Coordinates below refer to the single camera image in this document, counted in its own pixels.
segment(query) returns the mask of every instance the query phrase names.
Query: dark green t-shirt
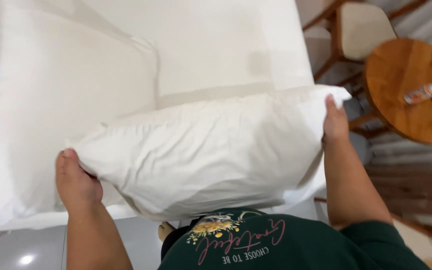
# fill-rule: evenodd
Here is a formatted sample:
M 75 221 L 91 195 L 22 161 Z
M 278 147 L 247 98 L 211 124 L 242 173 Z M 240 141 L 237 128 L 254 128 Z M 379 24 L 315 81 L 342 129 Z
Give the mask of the dark green t-shirt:
M 160 270 L 428 270 L 391 225 L 368 221 L 341 231 L 320 221 L 225 208 L 179 238 Z

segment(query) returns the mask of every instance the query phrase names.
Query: hand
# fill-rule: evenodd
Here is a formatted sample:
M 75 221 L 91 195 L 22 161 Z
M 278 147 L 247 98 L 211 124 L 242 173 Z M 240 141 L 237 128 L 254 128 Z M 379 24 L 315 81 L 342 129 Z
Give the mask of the hand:
M 56 160 L 56 188 L 70 215 L 90 211 L 103 199 L 99 180 L 88 175 L 78 164 L 76 151 L 66 149 Z
M 343 107 L 338 109 L 335 104 L 333 95 L 326 97 L 326 108 L 328 114 L 324 120 L 324 137 L 322 141 L 327 144 L 333 141 L 350 139 L 350 128 L 348 117 Z

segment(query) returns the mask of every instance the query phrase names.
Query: small bottle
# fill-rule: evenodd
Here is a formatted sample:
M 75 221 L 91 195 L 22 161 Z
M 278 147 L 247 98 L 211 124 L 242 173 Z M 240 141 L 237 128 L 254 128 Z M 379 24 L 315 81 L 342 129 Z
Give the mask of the small bottle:
M 416 104 L 432 98 L 432 83 L 424 85 L 404 96 L 408 104 Z

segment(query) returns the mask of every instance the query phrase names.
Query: pillowcase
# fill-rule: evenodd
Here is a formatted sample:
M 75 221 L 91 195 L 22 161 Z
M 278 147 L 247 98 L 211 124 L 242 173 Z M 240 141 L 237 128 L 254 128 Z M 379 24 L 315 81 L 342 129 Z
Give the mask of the pillowcase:
M 0 48 L 0 226 L 63 211 L 54 162 L 101 121 L 154 109 L 156 53 L 35 8 L 6 5 Z M 123 201 L 105 184 L 106 205 Z
M 67 146 L 86 171 L 154 221 L 273 207 L 324 169 L 330 93 L 339 106 L 351 98 L 344 88 L 317 85 L 189 103 L 102 123 Z

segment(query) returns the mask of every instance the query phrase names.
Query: beige seat cushion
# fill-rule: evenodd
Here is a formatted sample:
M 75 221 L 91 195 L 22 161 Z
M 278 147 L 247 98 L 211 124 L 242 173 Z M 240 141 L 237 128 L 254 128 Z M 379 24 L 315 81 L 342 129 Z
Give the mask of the beige seat cushion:
M 346 58 L 363 61 L 380 44 L 396 37 L 379 7 L 353 2 L 341 6 L 341 41 Z

